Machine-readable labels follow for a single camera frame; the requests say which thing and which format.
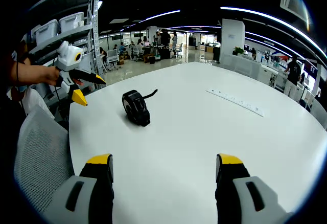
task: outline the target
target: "black tape measure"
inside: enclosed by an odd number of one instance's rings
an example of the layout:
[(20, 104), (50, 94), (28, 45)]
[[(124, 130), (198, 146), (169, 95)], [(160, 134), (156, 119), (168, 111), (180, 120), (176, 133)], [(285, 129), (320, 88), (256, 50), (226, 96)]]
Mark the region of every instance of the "black tape measure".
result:
[(123, 106), (131, 122), (142, 125), (143, 127), (150, 123), (150, 113), (147, 110), (144, 99), (153, 96), (157, 91), (156, 89), (153, 93), (144, 97), (136, 90), (131, 90), (123, 94)]

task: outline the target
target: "white table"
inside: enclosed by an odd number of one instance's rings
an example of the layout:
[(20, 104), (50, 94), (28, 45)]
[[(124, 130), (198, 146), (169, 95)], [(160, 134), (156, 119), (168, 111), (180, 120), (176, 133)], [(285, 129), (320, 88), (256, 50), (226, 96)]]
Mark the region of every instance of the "white table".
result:
[[(151, 123), (130, 123), (122, 94), (135, 89)], [(261, 117), (206, 92), (219, 88), (261, 108)], [(251, 175), (294, 211), (315, 182), (326, 132), (299, 104), (254, 79), (187, 63), (112, 84), (71, 105), (75, 174), (95, 155), (113, 154), (113, 223), (217, 223), (216, 154), (239, 157)]]

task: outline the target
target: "person's hand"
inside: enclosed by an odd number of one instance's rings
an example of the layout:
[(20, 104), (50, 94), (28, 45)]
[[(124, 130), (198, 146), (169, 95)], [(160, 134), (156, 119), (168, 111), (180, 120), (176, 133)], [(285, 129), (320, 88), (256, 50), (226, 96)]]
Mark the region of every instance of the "person's hand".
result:
[(45, 70), (44, 82), (46, 82), (49, 85), (55, 86), (57, 83), (57, 79), (59, 78), (58, 68), (56, 68), (55, 66), (50, 66), (45, 68), (46, 70)]

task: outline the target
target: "potted plant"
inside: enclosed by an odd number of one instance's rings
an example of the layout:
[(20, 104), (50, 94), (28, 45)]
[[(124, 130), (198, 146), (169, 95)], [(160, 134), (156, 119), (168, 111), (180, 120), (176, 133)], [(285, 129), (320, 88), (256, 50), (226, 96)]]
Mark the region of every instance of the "potted plant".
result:
[(239, 48), (239, 47), (235, 47), (234, 51), (233, 51), (233, 55), (237, 55), (237, 54), (243, 54), (244, 50)]

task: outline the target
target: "tiled floor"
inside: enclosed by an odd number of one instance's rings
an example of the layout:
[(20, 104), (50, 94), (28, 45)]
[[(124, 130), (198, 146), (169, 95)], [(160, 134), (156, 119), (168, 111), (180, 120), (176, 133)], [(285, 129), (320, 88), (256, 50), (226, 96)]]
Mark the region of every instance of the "tiled floor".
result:
[(125, 60), (120, 69), (105, 73), (105, 81), (108, 86), (143, 73), (194, 61), (217, 65), (213, 61), (213, 57), (214, 54), (204, 52), (203, 50), (184, 50), (181, 58), (163, 59), (156, 61), (154, 64), (144, 63), (140, 60), (138, 62)]

